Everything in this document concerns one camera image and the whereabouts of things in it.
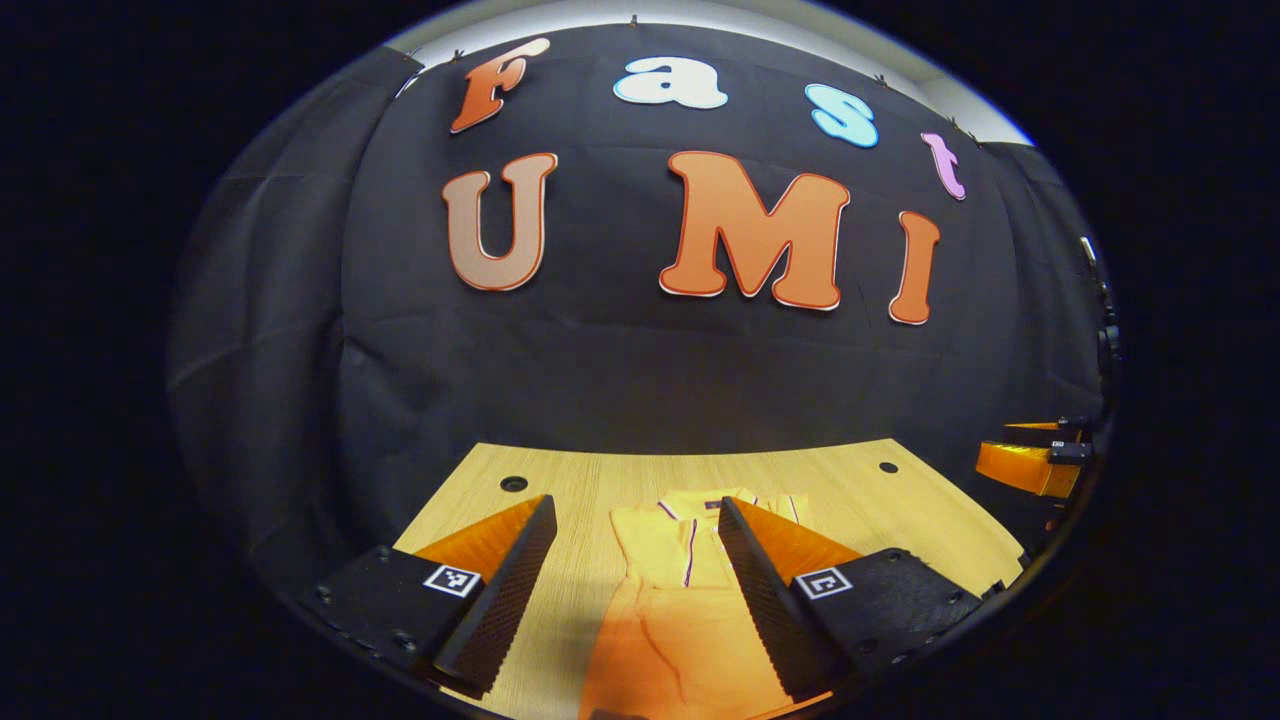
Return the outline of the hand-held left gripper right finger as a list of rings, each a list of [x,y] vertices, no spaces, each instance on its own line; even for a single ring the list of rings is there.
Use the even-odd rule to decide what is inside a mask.
[[[721,500],[719,533],[771,665],[796,700],[904,671],[988,598],[908,550],[859,553],[740,498]]]

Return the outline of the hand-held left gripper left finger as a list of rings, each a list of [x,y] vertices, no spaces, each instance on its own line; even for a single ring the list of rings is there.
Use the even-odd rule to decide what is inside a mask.
[[[557,530],[554,500],[540,495],[413,552],[378,546],[302,591],[300,605],[375,664],[480,700]]]

